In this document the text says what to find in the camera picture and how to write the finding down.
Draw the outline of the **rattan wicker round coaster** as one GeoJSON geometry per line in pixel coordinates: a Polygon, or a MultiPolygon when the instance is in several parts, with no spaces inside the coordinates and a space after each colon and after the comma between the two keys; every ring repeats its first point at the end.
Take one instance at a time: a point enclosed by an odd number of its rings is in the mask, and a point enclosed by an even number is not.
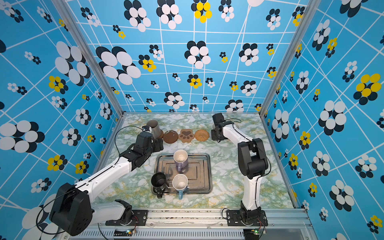
{"type": "Polygon", "coordinates": [[[205,142],[210,138],[210,133],[206,130],[200,129],[195,132],[195,139],[199,142],[205,142]]]}

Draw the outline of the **stainless steel cup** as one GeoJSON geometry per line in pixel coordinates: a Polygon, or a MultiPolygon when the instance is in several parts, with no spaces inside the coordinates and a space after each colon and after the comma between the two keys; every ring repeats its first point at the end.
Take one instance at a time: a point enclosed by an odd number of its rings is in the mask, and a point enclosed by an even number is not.
{"type": "Polygon", "coordinates": [[[155,139],[158,139],[162,135],[162,131],[160,129],[160,125],[156,120],[150,120],[147,122],[147,126],[151,128],[151,133],[155,139]]]}

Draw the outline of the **scratched brown round coaster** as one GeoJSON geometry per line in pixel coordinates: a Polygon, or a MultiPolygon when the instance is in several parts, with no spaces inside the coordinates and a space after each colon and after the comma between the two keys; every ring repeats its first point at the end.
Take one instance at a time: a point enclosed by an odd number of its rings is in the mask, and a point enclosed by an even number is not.
{"type": "Polygon", "coordinates": [[[167,144],[173,144],[179,139],[179,134],[176,131],[170,130],[164,133],[163,141],[167,144]]]}

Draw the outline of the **white ceramic mug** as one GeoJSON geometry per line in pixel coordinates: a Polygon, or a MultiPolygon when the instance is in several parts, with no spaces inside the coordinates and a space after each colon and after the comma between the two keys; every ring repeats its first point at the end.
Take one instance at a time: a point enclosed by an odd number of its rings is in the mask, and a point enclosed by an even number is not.
{"type": "Polygon", "coordinates": [[[239,130],[241,129],[241,128],[240,128],[240,124],[239,124],[239,123],[237,123],[237,122],[234,122],[234,125],[235,125],[235,127],[236,127],[237,129],[239,129],[239,130]]]}

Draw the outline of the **paw print cork coaster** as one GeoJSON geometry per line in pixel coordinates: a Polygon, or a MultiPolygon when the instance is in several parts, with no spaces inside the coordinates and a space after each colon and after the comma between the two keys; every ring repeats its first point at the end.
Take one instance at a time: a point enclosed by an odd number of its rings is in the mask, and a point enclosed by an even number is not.
{"type": "Polygon", "coordinates": [[[182,129],[178,137],[182,143],[190,143],[194,138],[195,135],[192,129],[182,129]]]}

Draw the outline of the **black mug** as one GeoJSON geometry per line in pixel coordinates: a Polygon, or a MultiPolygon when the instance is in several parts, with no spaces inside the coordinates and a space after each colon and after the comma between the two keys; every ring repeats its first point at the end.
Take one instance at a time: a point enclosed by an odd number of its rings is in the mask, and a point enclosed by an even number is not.
{"type": "Polygon", "coordinates": [[[161,172],[155,173],[151,178],[151,184],[154,193],[157,195],[157,198],[161,199],[164,192],[168,189],[166,175],[161,172]]]}

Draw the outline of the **plain brown round coaster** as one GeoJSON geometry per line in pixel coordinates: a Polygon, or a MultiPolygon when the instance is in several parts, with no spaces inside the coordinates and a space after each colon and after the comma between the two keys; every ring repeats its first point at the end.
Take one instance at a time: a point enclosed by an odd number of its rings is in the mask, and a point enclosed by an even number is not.
{"type": "Polygon", "coordinates": [[[160,136],[158,137],[158,139],[162,139],[163,136],[164,136],[164,132],[163,132],[163,130],[160,130],[160,131],[161,131],[161,134],[160,134],[160,136]]]}

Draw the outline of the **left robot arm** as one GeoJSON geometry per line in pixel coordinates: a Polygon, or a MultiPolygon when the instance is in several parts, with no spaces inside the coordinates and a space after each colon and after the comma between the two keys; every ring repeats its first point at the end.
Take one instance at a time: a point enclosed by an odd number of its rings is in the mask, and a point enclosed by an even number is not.
{"type": "Polygon", "coordinates": [[[127,225],[133,219],[132,205],[115,200],[94,205],[95,198],[121,177],[141,167],[153,153],[164,149],[162,139],[150,132],[141,132],[134,144],[100,171],[74,185],[62,185],[53,202],[49,219],[60,229],[77,236],[89,225],[107,221],[127,225]]]}

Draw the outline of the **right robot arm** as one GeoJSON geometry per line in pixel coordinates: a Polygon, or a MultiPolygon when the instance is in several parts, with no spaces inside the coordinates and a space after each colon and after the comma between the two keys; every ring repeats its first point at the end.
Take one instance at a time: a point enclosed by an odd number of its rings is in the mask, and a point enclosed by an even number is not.
{"type": "Polygon", "coordinates": [[[247,136],[221,113],[213,115],[213,122],[212,140],[229,140],[238,150],[238,166],[244,176],[244,195],[240,208],[243,223],[251,225],[258,222],[263,227],[267,226],[267,217],[260,204],[260,190],[270,162],[263,141],[247,136]]]}

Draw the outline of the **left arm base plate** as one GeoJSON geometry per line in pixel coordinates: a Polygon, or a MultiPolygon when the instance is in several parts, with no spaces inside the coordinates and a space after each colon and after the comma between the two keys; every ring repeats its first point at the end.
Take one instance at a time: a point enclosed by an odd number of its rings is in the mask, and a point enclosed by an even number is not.
{"type": "Polygon", "coordinates": [[[106,221],[106,226],[139,226],[143,227],[147,223],[148,210],[132,210],[127,219],[106,221]]]}

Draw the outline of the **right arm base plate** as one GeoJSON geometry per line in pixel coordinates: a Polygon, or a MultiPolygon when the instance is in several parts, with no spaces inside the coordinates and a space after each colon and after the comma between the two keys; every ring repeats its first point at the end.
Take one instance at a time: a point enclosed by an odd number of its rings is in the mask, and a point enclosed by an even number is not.
{"type": "Polygon", "coordinates": [[[225,213],[230,227],[267,227],[269,225],[265,211],[227,210],[225,213]]]}

